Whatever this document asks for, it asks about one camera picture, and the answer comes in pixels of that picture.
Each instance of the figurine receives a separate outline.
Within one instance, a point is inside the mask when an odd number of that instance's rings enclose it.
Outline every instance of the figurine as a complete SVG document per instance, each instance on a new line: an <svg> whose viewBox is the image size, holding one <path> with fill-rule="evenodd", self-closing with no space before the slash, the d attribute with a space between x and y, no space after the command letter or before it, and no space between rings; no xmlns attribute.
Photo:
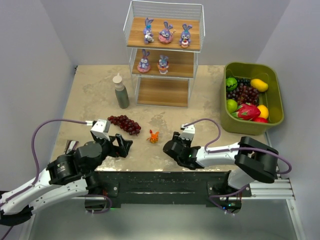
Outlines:
<svg viewBox="0 0 320 240"><path fill-rule="evenodd" d="M157 66L161 74L166 74L168 72L168 68L169 68L168 59L169 58L167 56L160 55L160 59Z"/></svg>
<svg viewBox="0 0 320 240"><path fill-rule="evenodd" d="M150 129L150 134L151 134L151 137L148 137L146 140L150 140L150 142L152 144L155 144L156 142L158 142L159 140L159 132L157 131L156 133L153 133L152 130Z"/></svg>
<svg viewBox="0 0 320 240"><path fill-rule="evenodd" d="M187 24L184 23L182 27L184 31L181 33L179 45L183 49L186 49L188 46L190 46L190 43L191 43L191 40L190 40L191 34L189 32L189 29L192 29L192 25L187 26Z"/></svg>
<svg viewBox="0 0 320 240"><path fill-rule="evenodd" d="M172 26L172 24L169 25L167 21L164 21L163 24L165 28L159 32L159 40L163 44L169 44L174 39L174 33L176 30L170 32L170 29L173 29L174 26Z"/></svg>
<svg viewBox="0 0 320 240"><path fill-rule="evenodd" d="M153 22L153 19L146 18L145 19L145 28L143 29L143 34L144 34L144 43L153 43L154 42L154 34L152 33L151 29L151 23Z"/></svg>
<svg viewBox="0 0 320 240"><path fill-rule="evenodd" d="M141 60L140 60L140 62L139 62L139 64L138 64L138 67L137 67L137 69L138 69L138 71L139 71L140 73L146 73L146 72L148 72L148 71L150 70L150 68L151 68L151 66L150 66L150 64L149 64L149 60L148 60L149 54L150 54L149 51L146 52L145 49L142 49L142 55L143 55L143 56L142 56L142 58L141 58Z"/></svg>

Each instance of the cable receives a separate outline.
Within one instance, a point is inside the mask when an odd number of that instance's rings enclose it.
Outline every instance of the cable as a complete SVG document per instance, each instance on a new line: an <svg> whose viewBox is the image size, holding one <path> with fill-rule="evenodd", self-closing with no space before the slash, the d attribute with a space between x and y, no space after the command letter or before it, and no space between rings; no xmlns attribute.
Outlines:
<svg viewBox="0 0 320 240"><path fill-rule="evenodd" d="M218 128L218 136L217 136L214 140L208 142L208 143L204 146L204 150L205 150L207 153L209 153L209 154L214 154L214 153L223 153L223 152L228 152L228 151L239 151L239 150L243 150L243 151L255 151L255 152L260 152L260 153L264 153L264 154L269 154L269 155L271 155L271 156L273 156L273 157L276 157L276 158L282 160L284 163L286 163L286 164L288 165L288 169L287 169L286 171L277 172L278 174L288 174L288 173L291 172L291 170L292 170L292 165L290 164L290 162L289 162L287 159L285 159L284 157L282 157L282 156L280 156L280 155L278 155L278 154L275 154L275 153L272 152L272 151L268 151L268 150L264 150L264 149L260 149L260 148L255 148L255 147L236 147L236 148L231 148L231 149L225 148L225 149L219 149L219 150L208 150L208 149L207 149L208 146L209 146L210 144L213 144L214 142L218 141L218 139L221 137L221 128L220 128L219 124L218 124L215 120L210 119L210 118L201 118L201 119L199 119L199 120L196 120L196 121L193 121L193 122L191 122L191 123L188 123L188 124L184 125L184 127L186 128L186 127L188 127L188 126L190 126L190 125L193 125L193 124L196 124L196 123L198 123L198 122L205 121L205 120L214 123L214 124L216 125L216 127ZM230 194L226 194L226 195L211 195L211 196L209 196L209 200L210 200L210 202L212 202L214 205L216 205L219 209L225 211L225 213L229 213L229 214L232 214L232 215L234 216L234 215L235 215L234 213L232 213L232 212L230 212L230 211L228 211L228 210L226 210L226 209L223 209L223 207L222 207L220 204L216 203L216 202L215 202L214 200L212 200L212 199L213 199L213 198L226 198L226 197L231 197L231 196L237 195L237 194L241 193L246 187L247 187L247 186L243 186L243 187L240 188L239 190L237 190L237 191L235 191L235 192L233 192L233 193L230 193Z"/></svg>
<svg viewBox="0 0 320 240"><path fill-rule="evenodd" d="M91 213L91 214L104 214L104 213L108 212L112 207L112 201L107 196L96 195L96 194L87 194L85 197L101 197L101 198L104 198L107 202L109 202L109 206L107 208L105 208L105 209L103 209L101 211L87 210L88 213Z"/></svg>
<svg viewBox="0 0 320 240"><path fill-rule="evenodd" d="M8 231L6 231L6 233L3 235L3 237L1 238L1 240L5 240L5 238L8 236L8 234L10 233L10 231L13 229L14 227L11 226Z"/></svg>
<svg viewBox="0 0 320 240"><path fill-rule="evenodd" d="M75 123L75 124L87 124L87 122L85 122L85 121L76 121L76 120L63 119L63 118L48 120L48 121L45 121L42 124L40 124L33 132L33 135L31 138L31 151L32 151L32 155L33 155L33 159L34 159L34 163L35 163L35 168L36 168L35 178L29 186L25 187L24 189L16 192L15 194L11 195L10 197L6 198L3 203L0 203L0 207L2 207L4 204L6 204L9 200L13 199L14 197L16 197L16 196L24 193L25 191L29 190L30 188L32 188L36 184L36 182L38 181L39 175L40 175L40 167L39 167L39 161L38 161L36 149L35 149L35 139L36 139L36 135L37 135L38 131L40 130L40 128L42 128L44 125L46 125L48 123L52 123L52 122L69 122L69 123Z"/></svg>

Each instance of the gray floor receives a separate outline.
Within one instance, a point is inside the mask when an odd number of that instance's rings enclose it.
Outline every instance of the gray floor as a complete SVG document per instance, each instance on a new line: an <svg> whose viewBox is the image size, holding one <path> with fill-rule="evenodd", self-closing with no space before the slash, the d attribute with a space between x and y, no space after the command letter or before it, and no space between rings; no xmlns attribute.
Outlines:
<svg viewBox="0 0 320 240"><path fill-rule="evenodd" d="M30 240L296 240L285 200L246 200L236 217L201 205L123 205L85 212L71 199L40 212Z"/></svg>

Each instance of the shelf tier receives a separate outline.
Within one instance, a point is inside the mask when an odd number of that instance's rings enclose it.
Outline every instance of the shelf tier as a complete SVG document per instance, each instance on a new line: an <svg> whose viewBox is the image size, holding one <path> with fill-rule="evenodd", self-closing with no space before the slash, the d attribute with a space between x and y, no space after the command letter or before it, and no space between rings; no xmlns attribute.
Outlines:
<svg viewBox="0 0 320 240"><path fill-rule="evenodd" d="M139 78L137 104L188 107L187 80Z"/></svg>
<svg viewBox="0 0 320 240"><path fill-rule="evenodd" d="M140 49L137 50L132 74L135 76L162 76L164 78L186 78L192 79L194 77L194 55L193 52L183 52L183 51L163 51L163 50L149 50L150 55L148 56L149 64L151 69L146 73L141 73L138 71L137 67L143 56ZM169 68L166 74L161 74L158 70L158 61L160 55L168 56Z"/></svg>
<svg viewBox="0 0 320 240"><path fill-rule="evenodd" d="M154 35L154 42L150 42L148 44L145 44L144 42L144 34L143 30L146 27L145 24L145 17L134 17L130 35L127 41L127 47L129 48L146 48L146 49L165 49L165 50L174 50L174 51L193 51L193 52L200 52L201 49L201 42L200 42L200 27L199 27L199 21L198 20L183 20L183 19L171 19L171 18L153 18L153 22L151 23L152 32ZM161 43L158 39L159 32L162 31L162 29L165 28L164 21L168 21L169 24L173 25L173 29L170 31L173 32L173 30L176 30L176 32L173 34L173 41L164 44ZM192 25L192 28L189 30L190 32L190 39L191 44L187 48L182 48L179 45L180 40L180 34L183 31L182 25Z"/></svg>

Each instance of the bunch of grapes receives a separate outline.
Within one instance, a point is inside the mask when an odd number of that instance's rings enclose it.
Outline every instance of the bunch of grapes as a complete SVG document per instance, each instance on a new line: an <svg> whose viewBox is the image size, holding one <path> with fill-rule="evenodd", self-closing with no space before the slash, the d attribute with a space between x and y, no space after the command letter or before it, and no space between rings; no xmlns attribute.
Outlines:
<svg viewBox="0 0 320 240"><path fill-rule="evenodd" d="M250 86L250 79L248 78L236 77L235 79L238 82L238 85L243 84L245 86Z"/></svg>
<svg viewBox="0 0 320 240"><path fill-rule="evenodd" d="M253 105L259 105L259 91L258 89L244 85L240 83L238 87L233 91L228 91L226 94L227 99L235 100L238 106L241 104L250 103Z"/></svg>
<svg viewBox="0 0 320 240"><path fill-rule="evenodd" d="M141 127L139 124L129 119L126 115L110 116L108 117L108 120L112 124L117 125L121 129L125 130L130 135L138 135L140 133Z"/></svg>

